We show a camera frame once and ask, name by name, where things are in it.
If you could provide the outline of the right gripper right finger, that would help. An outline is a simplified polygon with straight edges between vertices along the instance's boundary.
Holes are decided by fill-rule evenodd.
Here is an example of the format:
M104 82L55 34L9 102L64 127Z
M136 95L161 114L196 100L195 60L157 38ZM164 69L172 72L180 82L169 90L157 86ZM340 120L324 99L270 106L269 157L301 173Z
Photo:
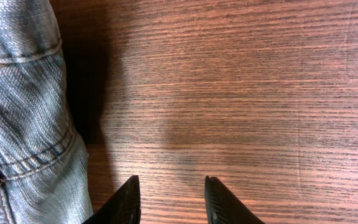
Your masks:
M204 199L209 224L264 224L217 177L206 176Z

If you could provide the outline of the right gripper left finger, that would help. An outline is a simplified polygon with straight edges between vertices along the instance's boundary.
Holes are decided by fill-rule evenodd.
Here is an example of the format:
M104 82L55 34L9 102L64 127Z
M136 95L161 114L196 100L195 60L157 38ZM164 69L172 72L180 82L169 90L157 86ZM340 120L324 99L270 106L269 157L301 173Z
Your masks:
M139 224L140 217L140 182L133 175L83 224Z

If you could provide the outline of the light blue denim shorts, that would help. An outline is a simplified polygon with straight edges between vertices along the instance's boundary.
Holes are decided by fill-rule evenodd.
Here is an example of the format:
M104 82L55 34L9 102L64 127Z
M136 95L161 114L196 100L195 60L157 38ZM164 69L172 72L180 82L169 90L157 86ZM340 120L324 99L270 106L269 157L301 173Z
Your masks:
M0 223L83 223L88 153L48 1L0 1Z

